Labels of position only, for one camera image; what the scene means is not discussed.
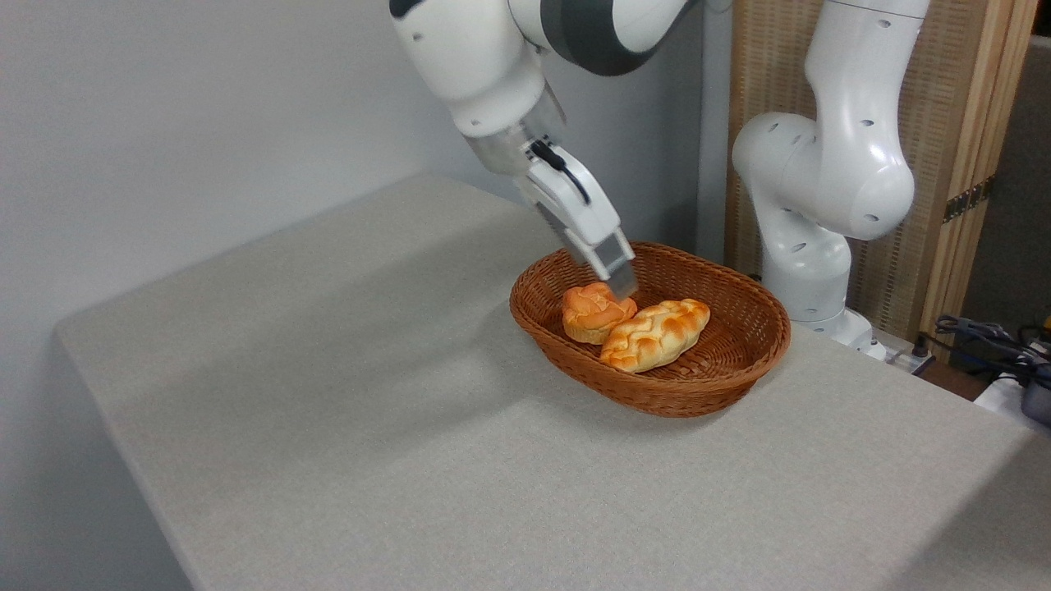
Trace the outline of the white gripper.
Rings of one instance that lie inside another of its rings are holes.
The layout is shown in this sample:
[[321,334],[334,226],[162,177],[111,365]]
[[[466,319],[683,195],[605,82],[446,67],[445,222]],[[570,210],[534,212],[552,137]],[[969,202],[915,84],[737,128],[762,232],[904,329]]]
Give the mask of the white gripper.
[[562,240],[575,265],[592,267],[617,300],[638,289],[635,252],[607,192],[589,169],[555,143],[522,143],[514,151],[515,183]]

